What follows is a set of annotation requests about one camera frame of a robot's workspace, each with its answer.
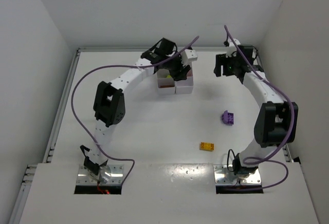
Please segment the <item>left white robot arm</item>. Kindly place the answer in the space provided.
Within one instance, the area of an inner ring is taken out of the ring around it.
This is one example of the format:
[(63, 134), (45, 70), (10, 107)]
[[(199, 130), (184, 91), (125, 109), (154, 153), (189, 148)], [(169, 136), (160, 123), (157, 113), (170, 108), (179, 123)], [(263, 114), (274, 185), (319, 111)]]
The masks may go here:
[(143, 52), (137, 62), (119, 77), (98, 84), (93, 104), (96, 127), (94, 132), (89, 132), (95, 147), (80, 147), (85, 157), (84, 166), (93, 175), (98, 176), (111, 158), (103, 145), (111, 141), (116, 125), (125, 116), (127, 94), (162, 69), (167, 70), (175, 82), (185, 81), (195, 60), (197, 54), (191, 45), (178, 50), (174, 42), (163, 38)]

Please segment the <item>purple lego plate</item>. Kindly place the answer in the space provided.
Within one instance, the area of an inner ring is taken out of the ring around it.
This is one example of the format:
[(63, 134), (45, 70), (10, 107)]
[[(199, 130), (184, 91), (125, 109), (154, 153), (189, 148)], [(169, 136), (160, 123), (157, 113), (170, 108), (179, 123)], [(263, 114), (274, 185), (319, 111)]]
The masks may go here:
[(222, 114), (222, 121), (226, 125), (234, 124), (234, 113), (224, 112)]

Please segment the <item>yellow lego brick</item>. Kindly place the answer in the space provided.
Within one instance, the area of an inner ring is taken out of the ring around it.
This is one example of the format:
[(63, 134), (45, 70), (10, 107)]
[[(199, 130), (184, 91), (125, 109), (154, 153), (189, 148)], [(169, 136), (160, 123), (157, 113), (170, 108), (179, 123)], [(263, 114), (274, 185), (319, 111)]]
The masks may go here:
[(208, 143), (208, 142), (201, 142), (199, 149), (202, 151), (214, 151), (214, 143)]

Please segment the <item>lavender curved lego brick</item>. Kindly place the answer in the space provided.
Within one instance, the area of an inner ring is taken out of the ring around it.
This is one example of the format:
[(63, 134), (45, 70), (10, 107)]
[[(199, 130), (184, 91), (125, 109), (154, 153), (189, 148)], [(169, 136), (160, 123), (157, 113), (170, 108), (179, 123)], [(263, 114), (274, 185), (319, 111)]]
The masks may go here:
[(232, 113), (229, 113), (227, 110), (222, 114), (222, 122), (224, 124), (232, 124)]

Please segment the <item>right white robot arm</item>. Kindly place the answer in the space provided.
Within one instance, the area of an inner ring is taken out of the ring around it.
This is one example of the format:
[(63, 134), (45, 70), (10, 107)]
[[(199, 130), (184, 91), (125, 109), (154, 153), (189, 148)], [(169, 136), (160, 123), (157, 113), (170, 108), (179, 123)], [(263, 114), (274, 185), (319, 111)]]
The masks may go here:
[(254, 64), (253, 46), (234, 46), (232, 42), (225, 42), (225, 46), (226, 53), (216, 55), (215, 75), (236, 76), (260, 108), (254, 139), (232, 162), (234, 174), (246, 175), (253, 173), (260, 163), (269, 161), (285, 144), (294, 141), (299, 108), (267, 80), (260, 65)]

